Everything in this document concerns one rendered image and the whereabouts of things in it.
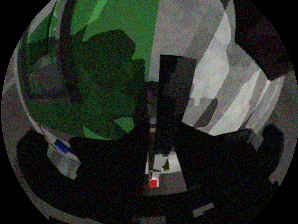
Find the blue golf putter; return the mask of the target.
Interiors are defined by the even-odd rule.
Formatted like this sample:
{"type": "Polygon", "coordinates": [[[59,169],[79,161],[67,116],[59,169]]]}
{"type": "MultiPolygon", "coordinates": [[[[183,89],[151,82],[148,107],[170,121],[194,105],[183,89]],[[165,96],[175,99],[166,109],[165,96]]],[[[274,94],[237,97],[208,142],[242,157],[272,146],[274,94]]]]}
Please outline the blue golf putter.
{"type": "MultiPolygon", "coordinates": [[[[56,145],[56,148],[59,148],[61,152],[63,152],[63,153],[69,152],[69,153],[71,153],[71,155],[74,155],[74,152],[72,151],[72,149],[68,148],[67,145],[63,144],[63,141],[56,140],[55,145],[56,145]]],[[[74,155],[74,156],[76,156],[76,155],[74,155]]]]}

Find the green putting mat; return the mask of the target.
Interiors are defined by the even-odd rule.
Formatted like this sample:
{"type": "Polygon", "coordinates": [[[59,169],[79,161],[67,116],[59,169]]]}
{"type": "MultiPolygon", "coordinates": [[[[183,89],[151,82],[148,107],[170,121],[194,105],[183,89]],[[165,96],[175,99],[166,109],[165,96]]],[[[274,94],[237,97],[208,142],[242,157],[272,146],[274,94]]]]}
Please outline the green putting mat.
{"type": "Polygon", "coordinates": [[[160,0],[76,0],[71,59],[78,89],[73,104],[25,104],[41,125],[90,139],[114,140],[144,120],[150,55],[160,0]]]}

